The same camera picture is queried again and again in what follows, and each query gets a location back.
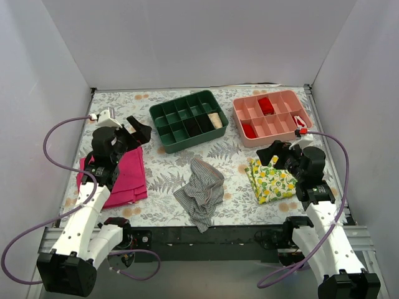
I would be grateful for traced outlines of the grey striped boxer underwear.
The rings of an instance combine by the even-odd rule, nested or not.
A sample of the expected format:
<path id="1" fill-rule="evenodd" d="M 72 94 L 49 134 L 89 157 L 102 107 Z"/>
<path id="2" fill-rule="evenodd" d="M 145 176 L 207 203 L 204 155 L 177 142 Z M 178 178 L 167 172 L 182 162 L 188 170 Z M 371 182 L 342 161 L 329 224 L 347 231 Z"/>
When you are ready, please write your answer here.
<path id="1" fill-rule="evenodd" d="M 212 217 L 217 205 L 223 202 L 224 176 L 212 165 L 194 158 L 191 160 L 191 176 L 173 195 L 188 213 L 190 221 L 200 233 L 213 225 Z"/>

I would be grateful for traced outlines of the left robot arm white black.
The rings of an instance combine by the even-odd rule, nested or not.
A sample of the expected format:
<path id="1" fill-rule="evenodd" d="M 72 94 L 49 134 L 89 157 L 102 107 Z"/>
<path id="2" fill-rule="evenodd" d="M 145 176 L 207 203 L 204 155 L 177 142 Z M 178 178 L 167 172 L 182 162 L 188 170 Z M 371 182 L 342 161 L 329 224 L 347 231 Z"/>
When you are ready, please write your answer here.
<path id="1" fill-rule="evenodd" d="M 127 118 L 134 128 L 130 133 L 115 121 L 102 121 L 92 133 L 92 151 L 84 160 L 77 211 L 67 221 L 48 253 L 37 259 L 44 288 L 48 292 L 80 297 L 91 294 L 97 269 L 115 249 L 131 249 L 134 237 L 127 219 L 107 219 L 100 232 L 92 232 L 119 177 L 120 160 L 151 139 L 151 127 Z"/>

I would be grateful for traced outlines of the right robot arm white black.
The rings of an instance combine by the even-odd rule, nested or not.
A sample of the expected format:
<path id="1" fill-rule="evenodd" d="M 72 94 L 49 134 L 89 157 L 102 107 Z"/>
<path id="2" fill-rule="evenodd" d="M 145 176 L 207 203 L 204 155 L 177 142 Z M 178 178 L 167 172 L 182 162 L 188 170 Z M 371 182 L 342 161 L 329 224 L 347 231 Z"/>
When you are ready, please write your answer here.
<path id="1" fill-rule="evenodd" d="M 283 243 L 297 246 L 304 259 L 281 270 L 282 275 L 273 282 L 267 275 L 257 287 L 275 285 L 308 264 L 317 279 L 319 298 L 376 298 L 380 280 L 356 256 L 340 221 L 343 207 L 336 205 L 324 180 L 325 153 L 317 147 L 300 148 L 276 140 L 257 155 L 264 166 L 276 156 L 274 168 L 296 178 L 296 196 L 306 213 L 286 219 L 282 231 Z"/>

